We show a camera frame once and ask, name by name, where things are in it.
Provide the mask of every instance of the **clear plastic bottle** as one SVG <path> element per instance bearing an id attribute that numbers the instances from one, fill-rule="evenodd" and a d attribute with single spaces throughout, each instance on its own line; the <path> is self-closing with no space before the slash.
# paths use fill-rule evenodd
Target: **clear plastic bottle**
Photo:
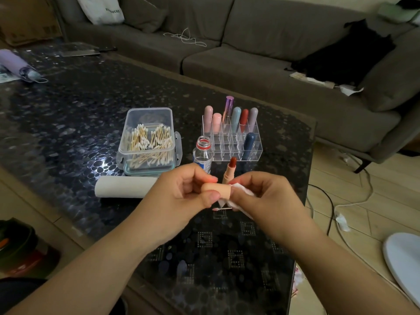
<path id="1" fill-rule="evenodd" d="M 210 173 L 213 154 L 210 138 L 207 136 L 198 137 L 196 147 L 192 151 L 193 162 L 203 168 L 205 172 Z"/>

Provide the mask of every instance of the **forearm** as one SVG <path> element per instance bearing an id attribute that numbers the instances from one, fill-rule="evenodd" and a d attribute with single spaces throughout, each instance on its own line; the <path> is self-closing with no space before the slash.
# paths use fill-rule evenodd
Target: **forearm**
<path id="1" fill-rule="evenodd" d="M 289 250 L 328 314 L 420 314 L 404 296 L 322 233 L 315 223 L 308 223 L 296 241 Z"/>
<path id="2" fill-rule="evenodd" d="M 145 254 L 117 227 L 7 314 L 107 315 Z"/>

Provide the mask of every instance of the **sofa leg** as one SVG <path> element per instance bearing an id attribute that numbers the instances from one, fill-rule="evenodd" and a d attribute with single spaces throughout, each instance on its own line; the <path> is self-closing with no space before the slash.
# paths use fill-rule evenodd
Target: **sofa leg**
<path id="1" fill-rule="evenodd" d="M 368 165 L 371 164 L 370 160 L 362 159 L 362 164 L 357 168 L 354 173 L 360 173 L 363 169 L 365 169 Z"/>

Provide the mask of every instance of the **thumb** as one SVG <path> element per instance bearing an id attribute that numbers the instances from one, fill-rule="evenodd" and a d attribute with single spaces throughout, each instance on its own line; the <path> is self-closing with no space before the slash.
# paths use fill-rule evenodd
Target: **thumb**
<path id="1" fill-rule="evenodd" d="M 239 188 L 231 188 L 231 197 L 230 201 L 240 206 L 246 212 L 251 213 L 254 211 L 255 207 L 258 205 L 259 198 L 256 196 L 250 196 L 246 194 L 243 190 Z"/>
<path id="2" fill-rule="evenodd" d="M 187 210 L 199 212 L 204 208 L 210 208 L 213 203 L 220 199 L 220 193 L 215 190 L 204 191 L 192 199 L 185 199 L 184 206 Z"/>

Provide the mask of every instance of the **clear plastic box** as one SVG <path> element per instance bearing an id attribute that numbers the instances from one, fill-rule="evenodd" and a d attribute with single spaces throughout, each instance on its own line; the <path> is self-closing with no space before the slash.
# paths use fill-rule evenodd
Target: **clear plastic box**
<path id="1" fill-rule="evenodd" d="M 244 142 L 249 133 L 248 122 L 246 125 L 238 125 L 237 128 L 231 127 L 230 117 L 220 126 L 218 133 L 213 132 L 213 123 L 209 126 L 210 131 L 205 132 L 204 116 L 202 116 L 201 132 L 203 136 L 210 137 L 212 150 L 214 151 L 213 161 L 229 161 L 236 157 L 238 161 L 258 161 L 263 153 L 258 124 L 255 122 L 253 133 L 255 141 L 250 150 L 244 150 Z"/>
<path id="2" fill-rule="evenodd" d="M 143 124 L 144 128 L 147 128 L 147 132 L 144 134 L 147 142 L 143 143 L 143 145 L 147 145 L 146 150 L 134 150 L 136 143 L 139 143 L 138 140 L 134 140 L 136 137 L 134 130 L 139 124 Z M 164 140 L 168 145 L 167 148 L 154 148 L 156 141 Z M 179 166 L 181 159 L 181 135 L 177 131 L 173 131 L 173 117 L 170 108 L 133 108 L 127 112 L 117 152 L 118 168 L 123 169 L 126 175 L 159 175 Z"/>

